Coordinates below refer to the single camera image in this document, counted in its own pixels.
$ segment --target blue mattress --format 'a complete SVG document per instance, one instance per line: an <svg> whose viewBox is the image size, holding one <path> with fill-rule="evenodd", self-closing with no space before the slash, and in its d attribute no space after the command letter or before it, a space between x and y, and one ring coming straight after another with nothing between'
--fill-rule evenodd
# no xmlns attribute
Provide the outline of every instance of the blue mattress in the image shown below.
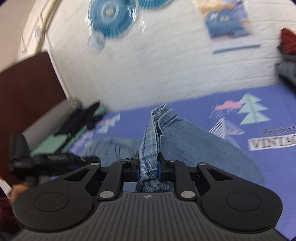
<svg viewBox="0 0 296 241"><path fill-rule="evenodd" d="M159 105L108 113L95 130L85 133L70 150L80 155L89 143L101 137L141 140L151 110ZM294 238L296 96L293 92L278 84L216 93L168 106L181 118L241 148L257 164L265 178L264 186L276 192L283 202L276 228L288 239Z"/></svg>

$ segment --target mint green pad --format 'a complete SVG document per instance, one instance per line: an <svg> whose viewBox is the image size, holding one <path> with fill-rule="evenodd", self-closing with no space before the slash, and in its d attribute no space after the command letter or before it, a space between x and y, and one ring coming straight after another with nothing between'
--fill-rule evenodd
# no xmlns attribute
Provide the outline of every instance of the mint green pad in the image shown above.
<svg viewBox="0 0 296 241"><path fill-rule="evenodd" d="M100 105L99 108L94 112L94 116L103 115L106 112L106 108ZM66 153L72 144L85 132L87 131L86 126L82 127L79 132L72 138L68 144L62 150L62 153ZM59 147L66 141L68 135L49 135L39 146L37 146L30 154L35 156L37 154L53 154Z"/></svg>

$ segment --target red fabric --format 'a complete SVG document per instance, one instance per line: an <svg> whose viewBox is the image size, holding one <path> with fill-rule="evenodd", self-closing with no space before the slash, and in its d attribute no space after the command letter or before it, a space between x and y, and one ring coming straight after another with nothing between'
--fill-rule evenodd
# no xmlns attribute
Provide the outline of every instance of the red fabric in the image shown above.
<svg viewBox="0 0 296 241"><path fill-rule="evenodd" d="M281 30L281 44L283 54L296 54L296 35L287 28Z"/></svg>
<svg viewBox="0 0 296 241"><path fill-rule="evenodd" d="M0 197L0 230L10 234L20 230L7 197Z"/></svg>

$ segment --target white wall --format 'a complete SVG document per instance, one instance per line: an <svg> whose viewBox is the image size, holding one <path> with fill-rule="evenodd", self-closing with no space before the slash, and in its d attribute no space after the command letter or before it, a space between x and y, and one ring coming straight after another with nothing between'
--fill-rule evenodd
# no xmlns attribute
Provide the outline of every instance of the white wall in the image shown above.
<svg viewBox="0 0 296 241"><path fill-rule="evenodd" d="M89 1L63 0L45 49L72 96L84 104L100 99L113 110L272 84L277 81L274 64L280 61L279 32L283 27L296 31L296 7L290 0L248 4L260 48L212 54L200 13L190 0L173 0L158 11L140 10L126 37L106 40L103 52L94 54L87 48ZM37 15L38 10L31 13L24 34Z"/></svg>
<svg viewBox="0 0 296 241"><path fill-rule="evenodd" d="M0 71L17 60L20 36L35 0L7 0L0 7Z"/></svg>

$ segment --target blue jeans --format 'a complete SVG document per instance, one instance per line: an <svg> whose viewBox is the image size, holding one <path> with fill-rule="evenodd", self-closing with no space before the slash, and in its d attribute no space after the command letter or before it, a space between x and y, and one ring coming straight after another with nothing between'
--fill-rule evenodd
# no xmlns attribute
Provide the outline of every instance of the blue jeans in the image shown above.
<svg viewBox="0 0 296 241"><path fill-rule="evenodd" d="M183 161L192 167L198 162L206 162L256 184L264 182L256 164L240 149L180 118L166 104L151 112L139 151L140 180L136 191L173 190L169 182L157 179L159 151L166 160Z"/></svg>
<svg viewBox="0 0 296 241"><path fill-rule="evenodd" d="M108 167L114 161L133 157L139 151L140 139L126 139L119 137L101 137L88 143L80 156L97 156L101 166ZM126 182L123 191L134 192L136 183Z"/></svg>

